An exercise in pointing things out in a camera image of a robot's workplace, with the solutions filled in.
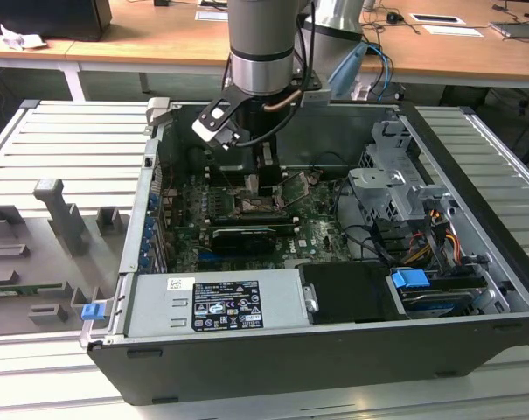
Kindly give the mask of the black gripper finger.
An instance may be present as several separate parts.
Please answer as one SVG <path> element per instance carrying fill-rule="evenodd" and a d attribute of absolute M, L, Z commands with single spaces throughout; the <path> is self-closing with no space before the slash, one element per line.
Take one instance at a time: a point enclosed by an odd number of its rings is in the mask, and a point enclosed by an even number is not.
<path fill-rule="evenodd" d="M 257 147 L 256 166 L 259 195 L 271 196 L 275 186 L 282 181 L 282 170 L 273 143 L 261 143 Z"/>

